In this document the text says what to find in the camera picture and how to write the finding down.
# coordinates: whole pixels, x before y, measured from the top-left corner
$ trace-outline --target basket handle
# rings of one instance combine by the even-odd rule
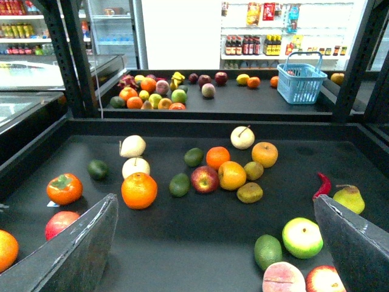
[[[319,59],[317,61],[317,64],[316,64],[316,67],[315,67],[315,70],[316,71],[319,71],[320,68],[322,67],[322,61],[323,61],[323,54],[320,53],[320,52],[293,52],[291,53],[290,55],[287,56],[287,59],[286,59],[286,62],[285,62],[285,66],[284,66],[284,70],[287,71],[287,64],[289,62],[289,58],[295,54],[318,54],[319,55]]]

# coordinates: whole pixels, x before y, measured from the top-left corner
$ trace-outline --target white pear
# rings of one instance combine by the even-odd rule
[[[123,178],[126,179],[135,172],[144,172],[150,174],[150,165],[149,163],[140,157],[133,157],[124,162],[122,168]]]
[[[240,150],[244,150],[253,145],[255,141],[255,135],[250,129],[250,126],[236,127],[231,133],[231,143],[232,145]]]
[[[138,135],[132,135],[124,139],[120,145],[120,155],[122,157],[131,158],[143,154],[146,149],[146,142]]]

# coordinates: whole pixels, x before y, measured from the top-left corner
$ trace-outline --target white wall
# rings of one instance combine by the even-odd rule
[[[220,0],[142,0],[148,69],[219,69]]]

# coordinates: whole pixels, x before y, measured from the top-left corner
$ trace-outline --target blue basket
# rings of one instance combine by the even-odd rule
[[[310,64],[288,64],[289,58],[294,54],[319,54],[316,67]],[[278,92],[287,103],[291,105],[312,105],[316,102],[317,96],[327,74],[320,71],[322,66],[322,54],[320,52],[294,52],[286,59],[285,64],[279,64]]]

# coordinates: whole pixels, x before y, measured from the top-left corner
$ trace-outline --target red chili pepper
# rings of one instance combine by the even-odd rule
[[[321,172],[318,172],[317,175],[319,178],[322,179],[322,186],[319,188],[319,190],[315,193],[315,195],[312,197],[312,200],[315,201],[318,196],[320,195],[328,195],[331,191],[331,182],[327,176],[322,174]]]

